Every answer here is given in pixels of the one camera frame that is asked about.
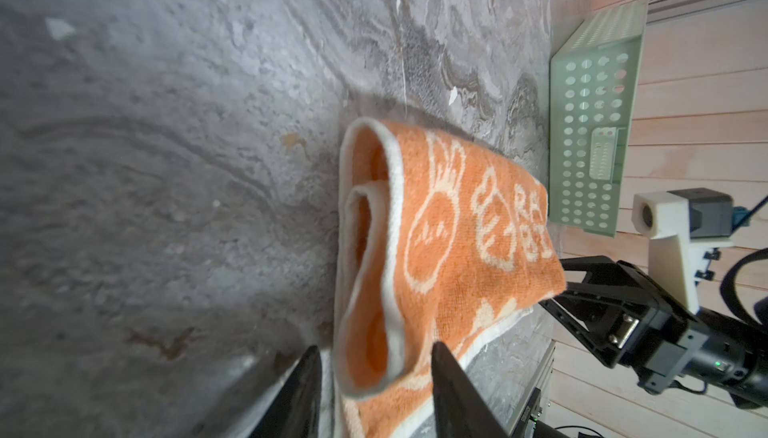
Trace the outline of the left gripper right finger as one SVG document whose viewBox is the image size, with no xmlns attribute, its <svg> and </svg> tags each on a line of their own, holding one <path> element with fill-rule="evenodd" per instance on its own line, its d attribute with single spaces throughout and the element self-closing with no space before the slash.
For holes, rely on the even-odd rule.
<svg viewBox="0 0 768 438">
<path fill-rule="evenodd" d="M 507 437 L 450 349 L 436 342 L 431 351 L 436 436 Z"/>
</svg>

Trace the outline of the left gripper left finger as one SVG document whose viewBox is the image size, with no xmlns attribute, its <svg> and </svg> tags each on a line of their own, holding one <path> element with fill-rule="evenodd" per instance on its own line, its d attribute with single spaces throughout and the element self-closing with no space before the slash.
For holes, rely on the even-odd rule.
<svg viewBox="0 0 768 438">
<path fill-rule="evenodd" d="M 310 346 L 266 410 L 249 438 L 318 436 L 322 398 L 322 359 Z"/>
</svg>

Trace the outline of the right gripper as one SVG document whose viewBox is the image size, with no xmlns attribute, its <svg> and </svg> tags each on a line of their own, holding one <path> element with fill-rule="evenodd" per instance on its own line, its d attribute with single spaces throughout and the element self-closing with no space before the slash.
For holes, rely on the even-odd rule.
<svg viewBox="0 0 768 438">
<path fill-rule="evenodd" d="M 554 299 L 542 301 L 542 308 L 606 368 L 632 369 L 649 393 L 681 390 L 679 378 L 708 340 L 703 323 L 654 291 L 631 263 L 594 256 L 563 259 L 561 265 L 584 278 L 569 282 L 558 299 L 605 304 L 604 333 L 581 324 Z"/>
</svg>

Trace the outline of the orange patterned towel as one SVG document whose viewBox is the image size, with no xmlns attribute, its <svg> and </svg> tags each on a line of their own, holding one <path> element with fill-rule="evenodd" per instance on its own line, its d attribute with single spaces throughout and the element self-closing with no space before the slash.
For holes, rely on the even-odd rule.
<svg viewBox="0 0 768 438">
<path fill-rule="evenodd" d="M 431 351 L 461 365 L 566 288 L 545 186 L 446 132 L 355 120 L 339 163 L 337 437 L 408 437 L 432 414 Z"/>
</svg>

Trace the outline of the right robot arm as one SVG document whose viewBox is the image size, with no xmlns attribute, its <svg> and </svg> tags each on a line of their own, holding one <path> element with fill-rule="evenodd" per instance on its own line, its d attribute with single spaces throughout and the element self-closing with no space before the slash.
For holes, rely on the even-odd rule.
<svg viewBox="0 0 768 438">
<path fill-rule="evenodd" d="M 542 307 L 607 368 L 623 366 L 651 395 L 680 378 L 726 391 L 739 409 L 767 404 L 767 336 L 715 311 L 687 310 L 640 268 L 605 256 L 564 259 L 580 283 Z"/>
</svg>

